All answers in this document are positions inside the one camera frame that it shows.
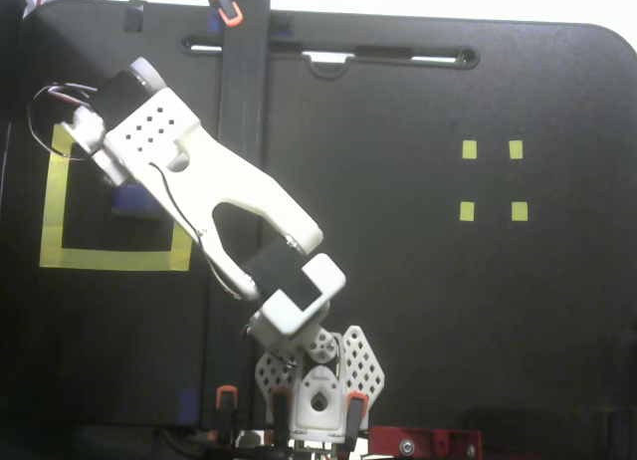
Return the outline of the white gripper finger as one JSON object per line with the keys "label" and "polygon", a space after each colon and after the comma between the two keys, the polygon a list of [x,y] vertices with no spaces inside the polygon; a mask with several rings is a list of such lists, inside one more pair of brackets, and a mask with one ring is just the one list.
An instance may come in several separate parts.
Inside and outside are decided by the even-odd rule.
{"label": "white gripper finger", "polygon": [[125,183],[125,169],[111,153],[103,148],[99,149],[92,155],[92,160],[113,186]]}

